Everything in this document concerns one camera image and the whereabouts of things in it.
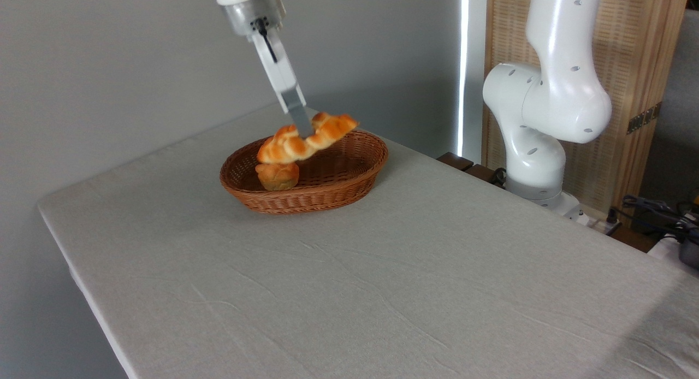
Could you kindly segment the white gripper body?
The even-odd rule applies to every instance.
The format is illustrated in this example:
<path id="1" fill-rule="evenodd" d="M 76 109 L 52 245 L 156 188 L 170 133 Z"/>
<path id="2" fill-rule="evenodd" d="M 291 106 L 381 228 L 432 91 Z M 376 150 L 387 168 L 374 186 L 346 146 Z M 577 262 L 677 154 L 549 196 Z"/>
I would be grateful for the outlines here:
<path id="1" fill-rule="evenodd" d="M 255 45 L 270 85 L 276 93 L 299 85 L 276 28 L 268 29 L 266 36 L 254 32 L 250 39 Z"/>

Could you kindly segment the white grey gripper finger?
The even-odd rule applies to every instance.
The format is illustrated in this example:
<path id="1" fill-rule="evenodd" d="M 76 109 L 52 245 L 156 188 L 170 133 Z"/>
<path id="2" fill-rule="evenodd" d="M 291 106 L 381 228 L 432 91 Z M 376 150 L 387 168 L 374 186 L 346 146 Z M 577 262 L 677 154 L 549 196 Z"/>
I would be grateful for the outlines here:
<path id="1" fill-rule="evenodd" d="M 315 133 L 312 127 L 311 118 L 306 111 L 306 102 L 299 85 L 280 92 L 281 103 L 292 118 L 295 127 L 302 139 L 308 138 Z"/>

